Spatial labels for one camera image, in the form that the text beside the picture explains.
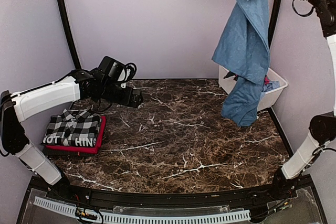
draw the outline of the blue garment in basket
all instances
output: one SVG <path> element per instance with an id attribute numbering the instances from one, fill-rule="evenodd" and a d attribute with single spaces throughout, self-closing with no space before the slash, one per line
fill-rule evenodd
<path id="1" fill-rule="evenodd" d="M 239 75 L 223 103 L 222 116 L 238 126 L 257 119 L 257 107 L 269 67 L 268 1 L 236 0 L 213 60 Z"/>

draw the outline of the black and white checkered shirt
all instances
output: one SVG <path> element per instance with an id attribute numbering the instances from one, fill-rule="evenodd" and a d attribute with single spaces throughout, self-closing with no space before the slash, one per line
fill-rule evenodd
<path id="1" fill-rule="evenodd" d="M 64 110 L 53 115 L 42 144 L 95 147 L 101 118 L 89 110 Z"/>

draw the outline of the red garment in basket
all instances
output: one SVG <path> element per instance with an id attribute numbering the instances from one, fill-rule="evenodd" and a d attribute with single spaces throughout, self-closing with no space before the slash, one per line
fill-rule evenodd
<path id="1" fill-rule="evenodd" d="M 106 117 L 101 116 L 100 130 L 97 136 L 95 147 L 72 147 L 72 146 L 55 146 L 55 145 L 46 145 L 46 147 L 52 150 L 59 150 L 59 151 L 84 152 L 84 153 L 97 154 L 98 149 L 101 147 L 105 125 L 106 125 Z"/>

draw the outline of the brown marble surface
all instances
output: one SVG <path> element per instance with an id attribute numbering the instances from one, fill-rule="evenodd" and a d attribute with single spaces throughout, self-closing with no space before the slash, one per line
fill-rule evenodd
<path id="1" fill-rule="evenodd" d="M 251 127 L 220 116 L 218 80 L 144 80 L 138 109 L 113 105 L 94 157 L 53 157 L 73 185 L 130 193 L 202 193 L 271 183 L 288 154 L 267 111 Z M 108 104 L 102 102 L 100 109 Z M 89 100 L 74 104 L 85 109 Z"/>

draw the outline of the white laundry basket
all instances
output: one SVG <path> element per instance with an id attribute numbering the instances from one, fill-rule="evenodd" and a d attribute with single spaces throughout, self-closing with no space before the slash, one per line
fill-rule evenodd
<path id="1" fill-rule="evenodd" d="M 224 79 L 227 73 L 229 73 L 229 71 L 226 68 L 222 66 L 219 67 L 219 85 L 224 89 L 226 93 L 230 94 L 237 82 L 234 80 L 233 76 Z M 281 95 L 284 88 L 288 86 L 287 81 L 285 81 L 280 75 L 275 73 L 270 68 L 268 69 L 267 77 L 270 81 L 280 82 L 280 88 L 266 92 L 265 96 L 259 103 L 258 111 L 272 107 Z"/>

